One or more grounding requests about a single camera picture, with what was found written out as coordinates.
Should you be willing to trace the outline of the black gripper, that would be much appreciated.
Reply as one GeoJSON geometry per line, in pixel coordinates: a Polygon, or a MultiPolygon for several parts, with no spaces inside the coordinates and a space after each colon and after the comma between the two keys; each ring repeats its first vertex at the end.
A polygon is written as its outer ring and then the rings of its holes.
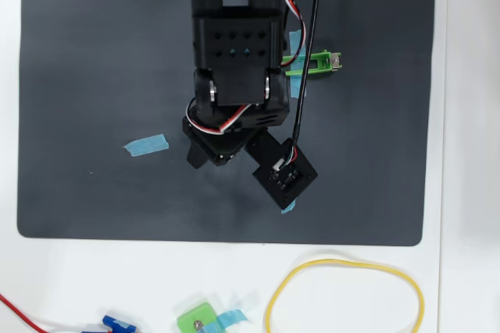
{"type": "Polygon", "coordinates": [[[183,131],[191,141],[187,161],[197,170],[209,160],[222,166],[243,148],[275,150],[277,146],[263,144],[263,135],[268,127],[280,126],[289,111],[288,104],[189,104],[183,118],[183,131]]]}

